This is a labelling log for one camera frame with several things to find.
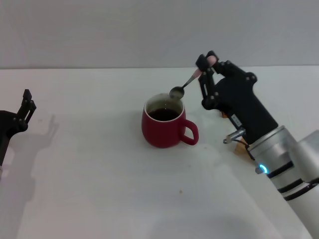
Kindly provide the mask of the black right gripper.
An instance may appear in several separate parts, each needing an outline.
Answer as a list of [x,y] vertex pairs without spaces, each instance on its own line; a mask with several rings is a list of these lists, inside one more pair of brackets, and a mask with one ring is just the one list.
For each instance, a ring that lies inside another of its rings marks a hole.
[[[277,122],[253,93],[257,77],[245,72],[231,61],[219,61],[214,51],[200,55],[196,61],[200,71],[198,78],[202,92],[202,106],[206,110],[224,112],[236,129],[246,130],[243,135],[248,144],[278,127]],[[213,81],[213,70],[223,75],[217,84]]]

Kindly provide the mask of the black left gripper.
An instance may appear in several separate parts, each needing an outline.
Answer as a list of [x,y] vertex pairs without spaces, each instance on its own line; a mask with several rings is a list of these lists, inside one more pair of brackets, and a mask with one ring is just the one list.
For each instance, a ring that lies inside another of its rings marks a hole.
[[2,166],[11,136],[8,132],[17,123],[18,131],[26,131],[28,123],[36,110],[36,105],[32,99],[29,89],[25,89],[21,106],[16,113],[0,112],[0,165]]

